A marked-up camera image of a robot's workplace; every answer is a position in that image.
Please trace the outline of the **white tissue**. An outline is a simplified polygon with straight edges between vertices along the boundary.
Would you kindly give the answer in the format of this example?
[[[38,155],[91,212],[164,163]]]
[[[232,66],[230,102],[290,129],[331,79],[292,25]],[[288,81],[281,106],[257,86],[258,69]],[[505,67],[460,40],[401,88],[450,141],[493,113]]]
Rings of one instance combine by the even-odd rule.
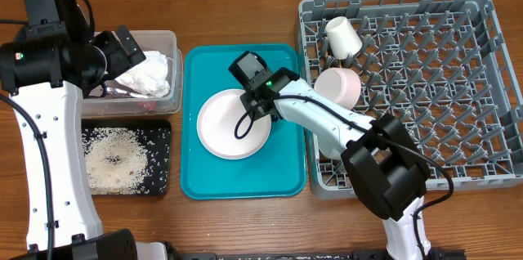
[[[118,76],[118,84],[141,95],[162,97],[168,94],[168,58],[158,51],[144,52],[145,60]]]

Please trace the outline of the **large pink plate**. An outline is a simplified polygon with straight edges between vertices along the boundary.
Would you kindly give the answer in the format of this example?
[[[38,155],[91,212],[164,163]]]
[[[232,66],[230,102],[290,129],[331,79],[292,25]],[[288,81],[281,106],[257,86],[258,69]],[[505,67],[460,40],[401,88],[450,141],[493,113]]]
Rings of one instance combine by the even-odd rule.
[[[238,136],[246,131],[242,138],[235,137],[236,125],[246,112],[240,97],[242,89],[227,89],[211,96],[200,109],[197,118],[197,133],[206,150],[223,159],[243,159],[253,155],[266,143],[271,130],[270,116],[266,115],[253,122],[249,128],[247,116],[239,125]]]

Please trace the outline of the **red snack wrapper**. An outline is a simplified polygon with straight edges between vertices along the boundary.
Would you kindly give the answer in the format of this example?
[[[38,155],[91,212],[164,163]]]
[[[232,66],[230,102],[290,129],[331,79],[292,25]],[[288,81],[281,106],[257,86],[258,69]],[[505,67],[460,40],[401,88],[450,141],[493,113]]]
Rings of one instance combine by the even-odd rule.
[[[146,108],[147,110],[154,110],[157,108],[157,105],[153,101],[148,101],[148,96],[142,95],[137,92],[128,91],[122,88],[109,87],[106,83],[101,84],[101,98],[110,98],[110,99],[143,99],[139,101],[138,105]]]

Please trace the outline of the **grey bowl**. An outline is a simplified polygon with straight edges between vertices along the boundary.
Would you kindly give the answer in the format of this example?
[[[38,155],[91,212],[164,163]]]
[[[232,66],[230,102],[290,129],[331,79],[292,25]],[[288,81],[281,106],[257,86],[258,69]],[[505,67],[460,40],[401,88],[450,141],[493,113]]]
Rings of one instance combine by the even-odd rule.
[[[341,154],[338,151],[339,140],[331,136],[317,136],[318,147],[321,154],[328,159],[340,160]]]

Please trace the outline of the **small pink plate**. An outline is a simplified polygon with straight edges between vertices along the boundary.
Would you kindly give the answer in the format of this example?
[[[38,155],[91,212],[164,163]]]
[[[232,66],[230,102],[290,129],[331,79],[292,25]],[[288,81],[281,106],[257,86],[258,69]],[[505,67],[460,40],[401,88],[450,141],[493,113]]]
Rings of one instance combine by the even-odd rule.
[[[352,69],[329,68],[318,76],[314,89],[321,96],[352,110],[361,94],[360,77]]]

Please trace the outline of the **cream cup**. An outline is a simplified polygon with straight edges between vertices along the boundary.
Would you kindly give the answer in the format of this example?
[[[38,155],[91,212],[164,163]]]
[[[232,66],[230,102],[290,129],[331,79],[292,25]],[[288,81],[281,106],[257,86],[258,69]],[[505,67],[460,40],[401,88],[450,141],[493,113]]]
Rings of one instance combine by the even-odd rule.
[[[356,55],[363,46],[360,37],[344,16],[333,18],[325,26],[325,32],[333,56],[337,60],[345,60]]]

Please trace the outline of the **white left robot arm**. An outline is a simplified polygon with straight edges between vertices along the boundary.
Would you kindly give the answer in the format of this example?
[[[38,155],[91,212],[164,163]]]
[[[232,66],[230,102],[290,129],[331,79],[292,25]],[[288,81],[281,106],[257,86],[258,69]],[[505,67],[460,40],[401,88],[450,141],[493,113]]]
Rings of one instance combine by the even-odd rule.
[[[145,55],[129,30],[95,31],[88,0],[24,0],[17,40],[1,47],[2,100],[16,113],[29,187],[28,259],[173,259],[167,242],[104,232],[81,138],[83,101]]]

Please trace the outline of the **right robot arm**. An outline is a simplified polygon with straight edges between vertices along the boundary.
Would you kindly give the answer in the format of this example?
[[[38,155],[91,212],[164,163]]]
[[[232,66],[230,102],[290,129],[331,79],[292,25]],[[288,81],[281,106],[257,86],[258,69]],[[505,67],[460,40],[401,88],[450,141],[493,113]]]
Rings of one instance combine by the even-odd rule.
[[[317,136],[324,157],[342,162],[356,197],[382,219],[391,258],[429,254],[422,219],[429,160],[401,121],[391,114],[375,119],[347,110],[290,69],[271,71],[254,52],[241,54],[228,70],[245,90],[244,119],[269,115],[298,124]]]

